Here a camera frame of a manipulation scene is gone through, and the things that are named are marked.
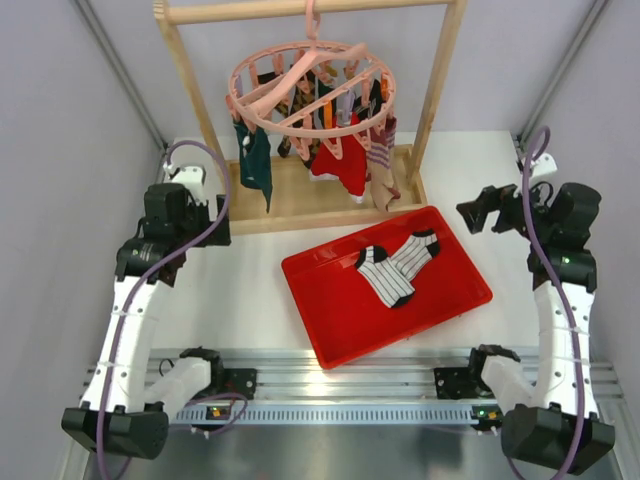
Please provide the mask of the pink round clip hanger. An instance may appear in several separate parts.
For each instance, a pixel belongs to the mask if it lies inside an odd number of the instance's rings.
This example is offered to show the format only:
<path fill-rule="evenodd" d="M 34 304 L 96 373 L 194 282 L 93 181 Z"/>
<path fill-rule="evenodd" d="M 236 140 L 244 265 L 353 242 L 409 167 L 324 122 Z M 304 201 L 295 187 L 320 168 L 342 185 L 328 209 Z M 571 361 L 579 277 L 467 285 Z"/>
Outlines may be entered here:
<path fill-rule="evenodd" d="M 364 42 L 320 41 L 313 1 L 305 23 L 306 41 L 266 48 L 236 67 L 225 97 L 232 118 L 252 133 L 261 128 L 287 137 L 303 160 L 314 142 L 337 160 L 345 138 L 369 150 L 371 131 L 380 132 L 394 115 L 393 73 Z"/>

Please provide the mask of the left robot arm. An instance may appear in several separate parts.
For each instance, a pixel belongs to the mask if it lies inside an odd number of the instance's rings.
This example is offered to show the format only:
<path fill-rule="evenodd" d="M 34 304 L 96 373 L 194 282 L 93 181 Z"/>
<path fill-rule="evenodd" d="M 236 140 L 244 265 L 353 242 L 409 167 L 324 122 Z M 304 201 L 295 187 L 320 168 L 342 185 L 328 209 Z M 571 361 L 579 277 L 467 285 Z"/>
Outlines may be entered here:
<path fill-rule="evenodd" d="M 210 218 L 209 202 L 195 185 L 159 183 L 145 192 L 136 234 L 116 255 L 111 320 L 94 374 L 79 406 L 65 409 L 61 419 L 85 449 L 154 459 L 177 413 L 225 388 L 220 353 L 203 347 L 184 350 L 160 380 L 145 384 L 155 329 L 187 251 L 231 243 L 224 195 L 216 206 Z"/>

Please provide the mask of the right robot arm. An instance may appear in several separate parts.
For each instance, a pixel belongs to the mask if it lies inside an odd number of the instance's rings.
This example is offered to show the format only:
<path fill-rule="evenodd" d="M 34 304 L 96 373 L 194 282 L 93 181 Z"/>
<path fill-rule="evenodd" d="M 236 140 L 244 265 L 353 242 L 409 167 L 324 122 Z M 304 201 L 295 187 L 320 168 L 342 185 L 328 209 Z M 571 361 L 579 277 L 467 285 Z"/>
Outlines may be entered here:
<path fill-rule="evenodd" d="M 493 232 L 537 236 L 527 258 L 539 321 L 537 376 L 527 379 L 514 351 L 482 344 L 471 351 L 466 382 L 476 395 L 497 401 L 501 447 L 510 461 L 581 475 L 615 444 L 614 427 L 599 417 L 590 377 L 597 265 L 586 243 L 602 197 L 569 182 L 552 200 L 541 201 L 538 186 L 529 198 L 526 214 L 516 185 L 488 186 L 456 207 L 471 233 L 481 232 L 488 214 L 497 212 Z"/>

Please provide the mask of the dark green sock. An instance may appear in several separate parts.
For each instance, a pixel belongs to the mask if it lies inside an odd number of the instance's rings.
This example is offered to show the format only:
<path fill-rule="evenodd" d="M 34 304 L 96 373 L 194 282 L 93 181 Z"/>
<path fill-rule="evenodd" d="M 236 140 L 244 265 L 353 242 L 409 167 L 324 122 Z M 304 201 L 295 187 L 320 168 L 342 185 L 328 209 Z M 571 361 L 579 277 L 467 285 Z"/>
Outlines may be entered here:
<path fill-rule="evenodd" d="M 260 190 L 270 212 L 273 193 L 271 145 L 266 132 L 250 130 L 243 120 L 233 123 L 239 148 L 240 182 L 248 189 Z"/>

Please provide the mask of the maroon striped beige sock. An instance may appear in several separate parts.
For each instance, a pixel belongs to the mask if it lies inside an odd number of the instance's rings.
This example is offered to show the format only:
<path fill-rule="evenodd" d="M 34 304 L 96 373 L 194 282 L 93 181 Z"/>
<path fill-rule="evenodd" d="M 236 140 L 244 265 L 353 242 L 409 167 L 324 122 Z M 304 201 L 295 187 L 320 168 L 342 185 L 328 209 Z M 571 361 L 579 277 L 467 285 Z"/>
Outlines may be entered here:
<path fill-rule="evenodd" d="M 383 127 L 369 130 L 371 147 L 366 152 L 370 192 L 376 208 L 387 212 L 389 205 L 401 198 L 393 172 L 397 119 L 387 117 Z"/>

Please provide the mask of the red santa sock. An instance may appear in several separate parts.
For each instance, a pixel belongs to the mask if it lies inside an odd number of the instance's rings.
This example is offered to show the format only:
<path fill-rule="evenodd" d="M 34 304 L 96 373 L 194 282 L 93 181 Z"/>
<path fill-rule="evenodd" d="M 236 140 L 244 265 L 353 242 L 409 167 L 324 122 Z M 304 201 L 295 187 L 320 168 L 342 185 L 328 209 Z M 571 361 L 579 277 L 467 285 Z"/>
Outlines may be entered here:
<path fill-rule="evenodd" d="M 357 203 L 364 201 L 366 152 L 354 135 L 323 139 L 310 168 L 312 181 L 339 180 Z"/>

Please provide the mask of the black white striped sock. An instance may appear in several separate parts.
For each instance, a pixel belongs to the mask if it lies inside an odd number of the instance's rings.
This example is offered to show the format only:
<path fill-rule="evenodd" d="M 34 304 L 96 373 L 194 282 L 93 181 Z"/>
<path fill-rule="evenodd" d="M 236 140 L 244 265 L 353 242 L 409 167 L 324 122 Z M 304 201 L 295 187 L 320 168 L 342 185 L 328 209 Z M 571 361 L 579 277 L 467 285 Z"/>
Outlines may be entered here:
<path fill-rule="evenodd" d="M 376 116 L 382 107 L 382 103 L 381 84 L 378 79 L 375 79 L 370 87 L 369 103 L 366 106 L 363 106 L 362 97 L 357 96 L 353 103 L 352 112 L 360 121 L 364 121 Z"/>

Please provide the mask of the black yellow argyle sock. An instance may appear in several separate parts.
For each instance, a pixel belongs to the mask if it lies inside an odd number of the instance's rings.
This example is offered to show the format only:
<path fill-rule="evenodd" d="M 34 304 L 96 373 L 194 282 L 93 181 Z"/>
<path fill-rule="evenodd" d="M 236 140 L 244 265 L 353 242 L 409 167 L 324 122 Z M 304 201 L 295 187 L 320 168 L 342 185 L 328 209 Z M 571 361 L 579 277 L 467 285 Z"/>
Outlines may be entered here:
<path fill-rule="evenodd" d="M 280 101 L 276 108 L 276 111 L 283 117 L 287 118 L 290 115 L 297 113 L 299 110 L 307 107 L 316 100 L 316 76 L 311 71 L 307 72 L 304 79 L 301 79 L 295 87 L 293 94 L 293 100 L 288 104 L 283 100 Z M 303 125 L 302 120 L 296 121 L 293 126 L 300 127 Z M 292 144 L 290 138 L 283 136 L 277 151 L 280 157 L 285 158 L 289 155 Z"/>

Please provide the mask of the red plastic tray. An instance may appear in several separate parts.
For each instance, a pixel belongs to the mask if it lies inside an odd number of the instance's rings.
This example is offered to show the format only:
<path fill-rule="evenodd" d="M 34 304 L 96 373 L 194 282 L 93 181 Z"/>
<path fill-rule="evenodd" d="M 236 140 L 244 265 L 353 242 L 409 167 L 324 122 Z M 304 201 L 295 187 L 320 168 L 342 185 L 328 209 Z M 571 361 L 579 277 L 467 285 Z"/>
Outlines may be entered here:
<path fill-rule="evenodd" d="M 358 273 L 359 252 L 390 259 L 416 231 L 434 229 L 441 251 L 387 308 Z M 440 211 L 425 207 L 285 258 L 281 267 L 320 366 L 333 369 L 489 303 L 493 293 Z"/>

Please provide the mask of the wooden hanger rack frame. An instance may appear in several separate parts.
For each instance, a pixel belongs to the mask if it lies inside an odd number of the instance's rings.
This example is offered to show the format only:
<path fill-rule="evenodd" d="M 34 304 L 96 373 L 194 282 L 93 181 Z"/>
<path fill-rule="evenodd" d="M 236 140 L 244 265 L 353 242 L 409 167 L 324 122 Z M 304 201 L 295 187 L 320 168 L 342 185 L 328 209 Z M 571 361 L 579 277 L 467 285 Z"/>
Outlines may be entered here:
<path fill-rule="evenodd" d="M 154 5 L 154 16 L 166 45 L 171 53 L 178 74 L 199 123 L 205 143 L 218 149 L 218 137 L 214 131 L 207 107 L 199 88 L 196 74 L 180 35 L 180 27 L 191 24 L 239 21 L 240 27 L 225 40 L 225 45 L 235 47 L 246 41 L 257 30 L 259 23 L 268 18 L 290 18 L 301 15 L 305 19 L 308 1 L 249 1 L 220 5 L 173 7 L 165 1 Z M 373 10 L 373 1 L 313 1 L 320 13 Z M 265 44 L 263 48 L 243 59 L 227 76 L 222 94 L 223 116 L 232 124 L 232 152 L 226 155 L 218 168 L 219 179 L 231 197 L 230 222 L 235 235 L 256 234 L 287 230 L 300 230 L 345 225 L 377 223 L 394 215 L 422 208 L 426 195 L 420 177 L 420 167 L 432 125 L 438 109 L 449 64 L 458 37 L 466 5 L 462 1 L 448 1 L 439 41 L 429 76 L 428 86 L 421 95 L 423 104 L 415 140 L 404 145 L 395 142 L 393 172 L 401 198 L 394 200 L 387 212 L 374 205 L 369 175 L 366 175 L 364 201 L 357 204 L 339 180 L 312 181 L 309 173 L 320 143 L 311 146 L 311 155 L 303 160 L 293 146 L 287 157 L 282 158 L 277 148 L 283 138 L 279 133 L 266 132 L 271 145 L 271 171 L 273 193 L 270 212 L 260 190 L 245 188 L 240 182 L 239 148 L 236 132 L 225 97 L 229 93 L 229 79 L 236 67 L 250 56 L 277 45 Z"/>

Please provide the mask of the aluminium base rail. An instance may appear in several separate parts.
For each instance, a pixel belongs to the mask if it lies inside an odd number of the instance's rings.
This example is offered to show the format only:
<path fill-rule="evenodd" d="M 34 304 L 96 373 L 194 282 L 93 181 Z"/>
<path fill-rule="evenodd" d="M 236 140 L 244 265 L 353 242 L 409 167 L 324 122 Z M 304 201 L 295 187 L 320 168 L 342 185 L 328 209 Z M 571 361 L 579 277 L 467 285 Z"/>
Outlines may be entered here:
<path fill-rule="evenodd" d="M 178 360 L 174 349 L 152 352 L 145 384 L 160 380 Z M 226 368 L 257 370 L 253 399 L 238 394 L 190 401 L 174 428 L 209 431 L 225 425 L 471 425 L 498 427 L 502 410 L 491 397 L 447 399 L 435 370 L 464 368 L 466 349 L 383 349 L 334 369 L 311 350 L 227 349 Z"/>

